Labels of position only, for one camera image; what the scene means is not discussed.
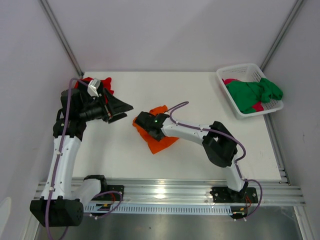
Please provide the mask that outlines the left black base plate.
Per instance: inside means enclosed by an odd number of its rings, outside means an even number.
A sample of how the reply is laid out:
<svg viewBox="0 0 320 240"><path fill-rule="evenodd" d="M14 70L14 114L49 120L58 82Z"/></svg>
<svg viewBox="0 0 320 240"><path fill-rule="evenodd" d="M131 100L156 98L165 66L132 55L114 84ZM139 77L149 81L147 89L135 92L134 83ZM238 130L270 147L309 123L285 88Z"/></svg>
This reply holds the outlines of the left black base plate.
<svg viewBox="0 0 320 240"><path fill-rule="evenodd" d="M124 192L124 185L107 185L92 200L117 202L123 199Z"/></svg>

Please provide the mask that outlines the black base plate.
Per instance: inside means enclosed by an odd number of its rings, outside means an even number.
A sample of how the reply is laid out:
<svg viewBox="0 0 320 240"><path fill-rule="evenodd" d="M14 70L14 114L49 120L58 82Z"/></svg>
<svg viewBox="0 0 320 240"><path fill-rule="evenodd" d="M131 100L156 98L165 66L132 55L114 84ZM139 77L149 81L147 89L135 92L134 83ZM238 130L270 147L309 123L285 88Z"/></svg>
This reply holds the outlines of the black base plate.
<svg viewBox="0 0 320 240"><path fill-rule="evenodd" d="M209 193L212 195L214 203L245 204L246 197L253 204L259 202L257 190L254 187L245 186L241 191L235 191L226 186L216 186L212 187Z"/></svg>
<svg viewBox="0 0 320 240"><path fill-rule="evenodd" d="M117 202L123 199L124 192L124 185L107 185L92 200Z"/></svg>

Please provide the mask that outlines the red folded t shirt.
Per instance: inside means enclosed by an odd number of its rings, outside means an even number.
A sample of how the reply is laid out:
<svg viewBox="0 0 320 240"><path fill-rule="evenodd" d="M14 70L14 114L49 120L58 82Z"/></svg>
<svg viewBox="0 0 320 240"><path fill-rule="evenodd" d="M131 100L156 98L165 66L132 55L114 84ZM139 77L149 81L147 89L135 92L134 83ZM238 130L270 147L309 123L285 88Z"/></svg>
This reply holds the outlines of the red folded t shirt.
<svg viewBox="0 0 320 240"><path fill-rule="evenodd" d="M100 80L102 85L103 85L103 88L107 89L108 92L113 95L114 94L114 90L112 90L112 78L111 77L107 77L105 79L101 79ZM94 99L92 97L90 97L90 95L88 94L88 91L87 91L87 86L85 86L84 84L82 83L79 83L78 81L76 81L74 87L71 89L71 94L72 93L76 93L76 89L79 89L79 92L81 92L81 98L82 98L82 101L84 103L92 103L94 102Z"/></svg>

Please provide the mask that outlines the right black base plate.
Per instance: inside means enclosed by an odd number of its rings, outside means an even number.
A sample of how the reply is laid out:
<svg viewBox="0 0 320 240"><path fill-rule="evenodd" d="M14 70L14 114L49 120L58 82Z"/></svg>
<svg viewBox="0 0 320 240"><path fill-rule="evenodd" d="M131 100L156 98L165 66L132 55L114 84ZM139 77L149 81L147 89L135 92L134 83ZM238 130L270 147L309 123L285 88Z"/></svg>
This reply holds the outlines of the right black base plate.
<svg viewBox="0 0 320 240"><path fill-rule="evenodd" d="M245 186L241 191L235 191L226 186L216 186L212 187L209 193L212 195L214 203L245 204L246 197L253 204L259 202L257 190L254 187Z"/></svg>

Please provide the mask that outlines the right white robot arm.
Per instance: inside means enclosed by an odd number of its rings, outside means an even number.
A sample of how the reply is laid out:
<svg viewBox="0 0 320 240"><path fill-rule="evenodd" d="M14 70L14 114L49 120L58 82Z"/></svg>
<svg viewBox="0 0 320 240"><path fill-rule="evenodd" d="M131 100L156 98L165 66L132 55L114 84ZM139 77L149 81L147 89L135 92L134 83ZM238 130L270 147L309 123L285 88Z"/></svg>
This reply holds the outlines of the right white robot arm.
<svg viewBox="0 0 320 240"><path fill-rule="evenodd" d="M224 171L229 198L239 202L246 197L248 184L238 162L245 158L247 152L221 122L215 121L211 125L188 124L174 119L171 113L154 115L145 111L140 112L133 122L157 142L170 137L201 145L208 160Z"/></svg>

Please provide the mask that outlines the orange t shirt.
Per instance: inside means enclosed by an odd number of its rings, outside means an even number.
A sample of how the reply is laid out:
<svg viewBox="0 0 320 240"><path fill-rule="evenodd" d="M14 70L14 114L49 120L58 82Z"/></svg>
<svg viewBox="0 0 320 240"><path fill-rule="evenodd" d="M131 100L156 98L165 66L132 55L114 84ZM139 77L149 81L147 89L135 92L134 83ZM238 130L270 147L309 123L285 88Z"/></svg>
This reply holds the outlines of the orange t shirt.
<svg viewBox="0 0 320 240"><path fill-rule="evenodd" d="M168 107L166 105L158 106L149 111L150 114L156 115L156 114L164 114L168 111ZM132 121L132 125L136 128L137 132L140 134L142 139L147 143L150 151L152 154L157 154L160 151L170 147L173 145L176 141L179 140L178 137L168 137L165 136L160 141L157 141L156 139L152 138L144 129L142 129L140 126L138 126L135 123L135 120L137 117L134 118Z"/></svg>

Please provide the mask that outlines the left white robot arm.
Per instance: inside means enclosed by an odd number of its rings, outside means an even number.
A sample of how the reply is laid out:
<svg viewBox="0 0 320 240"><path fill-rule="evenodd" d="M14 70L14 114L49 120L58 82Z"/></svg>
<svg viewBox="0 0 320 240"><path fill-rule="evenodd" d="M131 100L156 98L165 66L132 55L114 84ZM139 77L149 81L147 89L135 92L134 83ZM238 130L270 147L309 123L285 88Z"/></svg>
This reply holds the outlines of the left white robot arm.
<svg viewBox="0 0 320 240"><path fill-rule="evenodd" d="M45 187L30 212L44 227L76 227L84 217L84 207L92 200L103 200L109 188L104 175L88 175L72 191L75 160L87 122L102 120L108 124L123 119L133 106L106 88L86 93L80 88L65 90L60 96L61 109L53 126L53 156Z"/></svg>

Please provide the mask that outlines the green t shirt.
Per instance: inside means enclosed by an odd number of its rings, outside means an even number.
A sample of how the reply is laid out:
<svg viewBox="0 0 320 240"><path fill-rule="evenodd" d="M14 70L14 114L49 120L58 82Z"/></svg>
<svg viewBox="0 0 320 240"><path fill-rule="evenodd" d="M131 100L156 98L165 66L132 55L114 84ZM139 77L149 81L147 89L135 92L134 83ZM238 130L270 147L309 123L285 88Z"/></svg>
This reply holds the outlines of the green t shirt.
<svg viewBox="0 0 320 240"><path fill-rule="evenodd" d="M283 97L283 91L267 78L261 78L259 82L243 82L234 78L222 81L243 114L261 112L264 110L262 104L280 101Z"/></svg>

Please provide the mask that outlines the pink t shirt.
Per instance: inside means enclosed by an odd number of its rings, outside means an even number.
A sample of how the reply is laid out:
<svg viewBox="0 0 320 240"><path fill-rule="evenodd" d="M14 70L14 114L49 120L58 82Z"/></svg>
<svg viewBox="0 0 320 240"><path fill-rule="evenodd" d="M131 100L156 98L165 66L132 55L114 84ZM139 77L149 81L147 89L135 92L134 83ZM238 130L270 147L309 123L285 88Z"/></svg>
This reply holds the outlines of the pink t shirt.
<svg viewBox="0 0 320 240"><path fill-rule="evenodd" d="M251 114L264 110L261 102L263 89L257 82L242 82L234 78L222 81L241 113Z"/></svg>

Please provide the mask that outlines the white plastic basket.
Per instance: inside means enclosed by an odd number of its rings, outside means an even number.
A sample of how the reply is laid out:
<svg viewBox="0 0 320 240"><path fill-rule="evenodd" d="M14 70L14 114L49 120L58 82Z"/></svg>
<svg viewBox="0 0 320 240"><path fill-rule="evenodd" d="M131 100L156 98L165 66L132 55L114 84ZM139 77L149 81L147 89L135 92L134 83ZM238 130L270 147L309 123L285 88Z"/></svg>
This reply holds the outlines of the white plastic basket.
<svg viewBox="0 0 320 240"><path fill-rule="evenodd" d="M221 90L230 105L231 110L238 120L274 113L276 111L282 110L284 107L284 103L282 100L271 99L270 102L261 104L261 106L263 107L262 111L244 114L239 110L238 106L227 90L225 81L227 79L233 79L239 80L241 82L251 83L259 82L261 78L266 78L262 70L254 63L243 63L219 68L216 71L216 76L218 82L220 83Z"/></svg>

